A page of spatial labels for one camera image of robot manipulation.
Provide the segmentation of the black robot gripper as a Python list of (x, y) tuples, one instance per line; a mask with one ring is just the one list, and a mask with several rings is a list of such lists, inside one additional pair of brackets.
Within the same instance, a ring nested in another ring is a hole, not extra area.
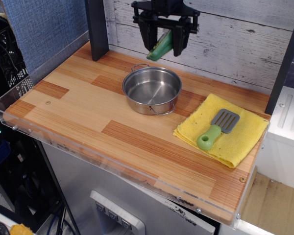
[(134, 23), (140, 28), (145, 48), (157, 43), (158, 28), (173, 29), (173, 54), (179, 56), (187, 47), (190, 32), (197, 32), (200, 12), (182, 0), (134, 1)]

